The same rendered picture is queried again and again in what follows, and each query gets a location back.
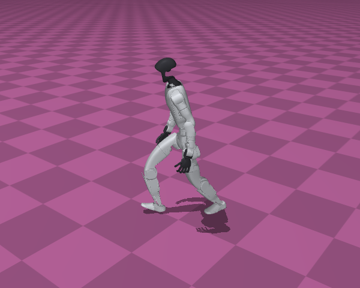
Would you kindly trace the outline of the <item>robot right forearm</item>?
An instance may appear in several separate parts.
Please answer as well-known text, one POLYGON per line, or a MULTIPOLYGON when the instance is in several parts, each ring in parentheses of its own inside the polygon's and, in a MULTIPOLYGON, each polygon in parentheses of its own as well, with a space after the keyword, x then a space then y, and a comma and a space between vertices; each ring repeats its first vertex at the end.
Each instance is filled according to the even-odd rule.
POLYGON ((167 132, 171 133, 174 126, 176 125, 176 122, 175 122, 171 112, 169 114, 170 114, 170 116, 169 116, 169 120, 167 121, 167 126, 168 126, 167 132))

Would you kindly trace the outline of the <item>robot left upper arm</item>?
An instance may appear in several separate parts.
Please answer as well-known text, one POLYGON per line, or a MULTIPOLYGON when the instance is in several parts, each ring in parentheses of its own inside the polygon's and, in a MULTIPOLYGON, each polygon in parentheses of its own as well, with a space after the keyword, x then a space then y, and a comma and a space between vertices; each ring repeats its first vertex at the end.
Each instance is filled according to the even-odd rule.
MULTIPOLYGON (((187 107, 187 104, 185 102, 185 98, 181 92, 178 90, 175 90, 171 93, 171 101, 176 106, 177 110, 179 111, 180 115, 185 118, 186 122, 192 122, 194 127, 196 125, 195 120, 187 107)), ((184 123, 184 124, 185 124, 184 123)))

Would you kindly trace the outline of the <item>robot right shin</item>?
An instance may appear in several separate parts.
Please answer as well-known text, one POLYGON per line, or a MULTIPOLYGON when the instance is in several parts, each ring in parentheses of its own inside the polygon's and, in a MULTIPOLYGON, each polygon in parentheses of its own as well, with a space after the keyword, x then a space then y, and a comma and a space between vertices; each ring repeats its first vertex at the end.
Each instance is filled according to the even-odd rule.
POLYGON ((156 201, 157 201, 158 204, 157 203, 156 204, 159 206, 162 206, 161 199, 160 199, 160 193, 159 193, 160 187, 159 187, 157 177, 155 177, 154 179, 148 179, 143 175, 143 178, 145 180, 145 183, 146 183, 149 193, 152 195, 154 202, 156 203, 156 201))

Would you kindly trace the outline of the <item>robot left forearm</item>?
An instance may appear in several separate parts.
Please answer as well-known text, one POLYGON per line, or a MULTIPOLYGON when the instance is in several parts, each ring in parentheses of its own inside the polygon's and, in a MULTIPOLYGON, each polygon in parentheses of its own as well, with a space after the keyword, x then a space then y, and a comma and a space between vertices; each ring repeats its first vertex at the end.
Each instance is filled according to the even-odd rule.
POLYGON ((195 136, 196 136, 196 132, 195 132, 195 129, 194 129, 194 125, 192 122, 186 122, 184 124, 184 128, 185 128, 185 135, 186 135, 186 149, 187 149, 187 154, 186 156, 189 156, 189 157, 192 157, 193 156, 193 153, 194 153, 194 149, 196 147, 196 144, 195 144, 195 136))

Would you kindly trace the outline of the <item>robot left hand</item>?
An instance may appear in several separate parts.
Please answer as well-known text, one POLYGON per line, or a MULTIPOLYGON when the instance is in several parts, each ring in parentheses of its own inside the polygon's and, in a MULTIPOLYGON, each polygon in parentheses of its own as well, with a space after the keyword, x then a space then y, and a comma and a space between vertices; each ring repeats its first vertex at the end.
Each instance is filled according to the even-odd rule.
POLYGON ((180 172, 180 173, 182 173, 182 172, 186 173, 187 172, 188 173, 190 171, 190 167, 191 167, 191 160, 190 159, 192 159, 193 156, 189 157, 189 156, 186 156, 186 154, 187 154, 187 149, 184 152, 184 158, 181 160, 181 162, 179 162, 177 165, 175 165, 175 167, 180 165, 179 169, 176 170, 177 172, 180 172), (184 170, 184 168, 185 168, 185 170, 184 170), (188 170, 187 170, 187 168, 188 168, 188 170))

